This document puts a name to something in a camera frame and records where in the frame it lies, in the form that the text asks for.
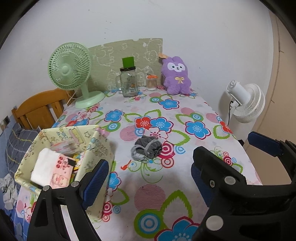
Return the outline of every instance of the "pink and white package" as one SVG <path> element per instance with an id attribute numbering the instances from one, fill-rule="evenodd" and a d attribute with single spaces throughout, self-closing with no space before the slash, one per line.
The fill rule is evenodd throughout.
<path id="1" fill-rule="evenodd" d="M 69 185 L 72 171 L 69 157 L 44 148 L 38 155 L 31 181 L 42 187 L 63 188 Z"/>

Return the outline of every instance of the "gray drawstring cord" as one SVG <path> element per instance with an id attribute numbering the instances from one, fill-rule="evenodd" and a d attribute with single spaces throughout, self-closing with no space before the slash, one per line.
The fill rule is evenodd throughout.
<path id="1" fill-rule="evenodd" d="M 136 161 L 141 161 L 143 163 L 148 163 L 150 158 L 148 157 L 148 149 L 149 147 L 151 146 L 152 143 L 154 142 L 158 142 L 159 140 L 157 139 L 153 139 L 152 141 L 150 141 L 146 147 L 143 147 L 141 145 L 134 145 L 131 149 L 131 157 L 136 160 Z M 144 150 L 145 152 L 145 155 L 142 155 L 142 154 L 139 154 L 139 153 L 136 153 L 136 149 L 137 148 L 141 148 Z"/>

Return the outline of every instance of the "table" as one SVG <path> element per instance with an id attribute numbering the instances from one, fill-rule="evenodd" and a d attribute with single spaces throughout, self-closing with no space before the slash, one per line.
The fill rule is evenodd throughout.
<path id="1" fill-rule="evenodd" d="M 158 86 L 132 98 L 116 91 L 105 96 L 90 108 L 69 106 L 53 126 L 99 124 L 112 144 L 115 159 L 103 217 L 87 211 L 103 241 L 190 241 L 208 209 L 190 172 L 198 146 L 242 173 L 248 184 L 261 184 L 231 130 L 194 90 L 170 96 Z M 161 154 L 148 163 L 131 159 L 142 135 L 163 144 Z"/>

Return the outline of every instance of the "black cable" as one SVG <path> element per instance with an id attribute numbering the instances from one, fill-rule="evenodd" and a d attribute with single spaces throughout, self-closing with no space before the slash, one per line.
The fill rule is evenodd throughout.
<path id="1" fill-rule="evenodd" d="M 230 101 L 230 103 L 229 103 L 229 112 L 228 112 L 228 124 L 227 124 L 227 126 L 229 126 L 229 121 L 230 121 L 230 109 L 231 109 L 231 103 L 233 103 L 233 101 Z"/>

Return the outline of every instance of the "desk fan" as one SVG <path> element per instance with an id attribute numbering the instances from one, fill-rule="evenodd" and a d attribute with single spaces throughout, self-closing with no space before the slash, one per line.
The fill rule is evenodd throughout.
<path id="1" fill-rule="evenodd" d="M 75 102 L 78 109 L 90 107 L 105 97 L 101 91 L 88 91 L 90 72 L 89 50 L 78 43 L 62 44 L 53 52 L 48 62 L 48 74 L 55 86 L 66 91 L 81 88 L 82 96 Z"/>
<path id="2" fill-rule="evenodd" d="M 241 84 L 235 80 L 227 86 L 227 92 L 234 98 L 229 119 L 232 115 L 241 123 L 255 120 L 263 111 L 265 96 L 256 84 Z"/>

